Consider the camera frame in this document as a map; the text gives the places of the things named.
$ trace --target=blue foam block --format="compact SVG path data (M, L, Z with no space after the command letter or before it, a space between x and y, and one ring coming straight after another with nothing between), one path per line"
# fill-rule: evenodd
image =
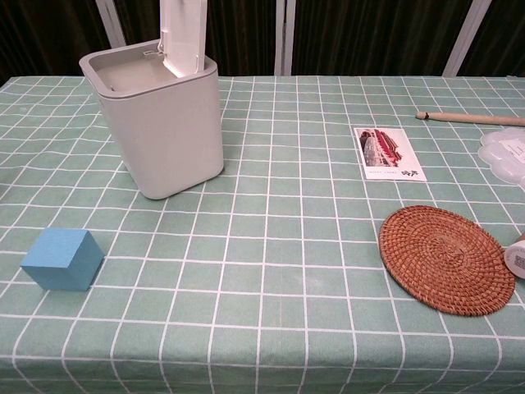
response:
M48 227L33 243L21 267L43 289L85 291L103 257L89 231Z

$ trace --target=flip lid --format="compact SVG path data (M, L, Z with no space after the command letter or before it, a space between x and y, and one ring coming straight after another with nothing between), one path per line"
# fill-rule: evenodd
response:
M208 0L160 0L164 66L181 78L202 71Z

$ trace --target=table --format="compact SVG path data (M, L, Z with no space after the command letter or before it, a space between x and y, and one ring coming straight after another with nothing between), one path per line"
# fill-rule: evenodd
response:
M523 392L523 281L490 316L441 314L390 278L377 233L411 204L502 245L525 231L525 192L476 154L499 127L414 118L525 116L525 80L219 85L224 172L159 201L137 191L86 80L0 89L0 392ZM365 181L354 126L402 126L428 183ZM103 248L89 291L43 291L19 269L46 226L88 228Z

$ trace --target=curtain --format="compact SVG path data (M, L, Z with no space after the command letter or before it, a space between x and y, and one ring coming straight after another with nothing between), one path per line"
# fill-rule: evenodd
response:
M81 57L109 48L94 0L2 0L0 15L0 85L11 76L81 75Z
M525 76L525 2L492 0L461 76Z
M297 0L296 75L441 75L471 0Z
M116 0L126 42L159 36L158 0ZM273 75L276 0L208 0L206 54L222 76Z

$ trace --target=woven coaster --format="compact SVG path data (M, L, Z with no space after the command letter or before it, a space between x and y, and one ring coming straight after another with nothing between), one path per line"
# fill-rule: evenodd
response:
M500 244L444 209L417 205L391 214L381 226L379 249L390 275L410 295L448 314L490 314L514 291Z

